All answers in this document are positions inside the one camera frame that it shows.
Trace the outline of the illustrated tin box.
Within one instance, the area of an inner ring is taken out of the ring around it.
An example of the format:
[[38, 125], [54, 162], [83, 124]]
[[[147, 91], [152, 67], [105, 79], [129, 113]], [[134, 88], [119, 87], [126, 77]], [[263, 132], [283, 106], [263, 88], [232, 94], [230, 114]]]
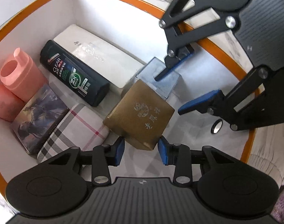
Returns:
[[68, 112], [66, 104], [44, 84], [13, 120], [11, 129], [26, 152], [35, 155]]

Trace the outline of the dark Clear shampoo bottle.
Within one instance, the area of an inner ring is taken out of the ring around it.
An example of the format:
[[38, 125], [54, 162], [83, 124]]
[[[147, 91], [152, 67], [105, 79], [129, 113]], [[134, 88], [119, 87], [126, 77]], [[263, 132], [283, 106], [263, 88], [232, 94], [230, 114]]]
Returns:
[[107, 79], [51, 39], [40, 52], [40, 63], [92, 107], [109, 92]]

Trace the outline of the pink cylindrical container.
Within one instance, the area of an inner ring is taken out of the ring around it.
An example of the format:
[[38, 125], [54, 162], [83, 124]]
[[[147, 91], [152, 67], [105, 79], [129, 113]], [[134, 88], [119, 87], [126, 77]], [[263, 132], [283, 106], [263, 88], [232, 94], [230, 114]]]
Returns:
[[0, 80], [8, 90], [26, 103], [48, 83], [33, 59], [21, 48], [16, 48], [4, 62], [0, 69]]

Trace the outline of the orange-rimmed white storage box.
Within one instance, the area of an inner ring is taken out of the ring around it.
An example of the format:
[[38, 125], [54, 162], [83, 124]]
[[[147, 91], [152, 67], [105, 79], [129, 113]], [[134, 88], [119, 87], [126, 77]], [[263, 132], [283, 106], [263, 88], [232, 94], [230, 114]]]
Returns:
[[[0, 29], [0, 68], [18, 47], [38, 62], [46, 42], [72, 24], [141, 62], [162, 59], [161, 14], [142, 0], [34, 1]], [[92, 183], [93, 150], [72, 147], [37, 164], [0, 119], [0, 191], [17, 212], [11, 223], [245, 223], [250, 203], [239, 201], [258, 190], [257, 182], [244, 175], [254, 132], [224, 128], [213, 136], [212, 116], [180, 116], [177, 109], [186, 97], [231, 89], [246, 73], [231, 56], [226, 65], [198, 43], [194, 48], [165, 100], [174, 113], [161, 135], [190, 148], [192, 183], [173, 183], [175, 166], [162, 163], [157, 144], [152, 151], [139, 150], [126, 140], [120, 165], [109, 166], [112, 183]], [[39, 69], [70, 109], [85, 104], [102, 122], [128, 92], [108, 93], [93, 108], [45, 67]]]

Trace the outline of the brown cardboard gift box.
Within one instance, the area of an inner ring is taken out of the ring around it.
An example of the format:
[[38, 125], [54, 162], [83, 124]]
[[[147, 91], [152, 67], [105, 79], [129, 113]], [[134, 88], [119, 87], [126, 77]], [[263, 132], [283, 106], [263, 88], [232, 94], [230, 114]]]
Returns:
[[103, 123], [136, 149], [152, 151], [173, 113], [174, 108], [139, 79]]

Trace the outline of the white glasses case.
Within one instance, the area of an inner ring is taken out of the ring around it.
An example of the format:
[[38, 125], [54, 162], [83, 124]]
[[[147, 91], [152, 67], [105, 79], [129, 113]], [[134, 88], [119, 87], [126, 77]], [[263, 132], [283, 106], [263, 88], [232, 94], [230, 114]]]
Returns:
[[72, 24], [53, 39], [110, 82], [121, 94], [143, 64], [87, 30]]

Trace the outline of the plaid pattern case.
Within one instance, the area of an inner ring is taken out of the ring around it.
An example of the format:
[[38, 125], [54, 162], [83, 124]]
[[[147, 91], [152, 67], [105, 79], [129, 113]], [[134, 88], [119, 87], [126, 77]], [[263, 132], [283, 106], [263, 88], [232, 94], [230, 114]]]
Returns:
[[85, 104], [77, 104], [70, 109], [48, 137], [38, 152], [37, 162], [42, 163], [72, 147], [91, 151], [101, 145], [109, 133], [109, 128], [95, 112]]

